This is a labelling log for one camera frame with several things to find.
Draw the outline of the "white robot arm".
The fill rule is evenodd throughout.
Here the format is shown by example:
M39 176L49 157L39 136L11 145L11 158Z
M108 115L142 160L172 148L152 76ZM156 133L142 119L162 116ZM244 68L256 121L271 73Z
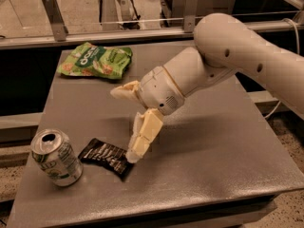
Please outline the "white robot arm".
M137 114L126 152L127 161L139 161L162 129L163 117L184 105L198 90L221 83L241 72L268 90L297 116L304 115L304 57L278 47L238 19L213 13L194 29L194 45L139 81L111 90L146 108Z

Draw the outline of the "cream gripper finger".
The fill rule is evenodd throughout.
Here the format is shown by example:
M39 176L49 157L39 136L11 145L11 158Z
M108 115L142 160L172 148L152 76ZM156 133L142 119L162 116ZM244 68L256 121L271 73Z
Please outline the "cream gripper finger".
M115 99L126 99L130 101L138 101L139 97L137 95L140 82L132 81L125 85L117 86L110 91L110 94Z
M128 162L136 163L144 156L161 131L162 125L163 115L156 108L149 108L143 114L136 114L133 134L125 154Z

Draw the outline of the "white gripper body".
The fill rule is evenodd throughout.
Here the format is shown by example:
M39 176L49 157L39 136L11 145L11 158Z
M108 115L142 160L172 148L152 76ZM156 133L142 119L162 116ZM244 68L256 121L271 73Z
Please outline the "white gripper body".
M170 115L183 106L185 98L163 66L156 66L140 81L138 96L145 107Z

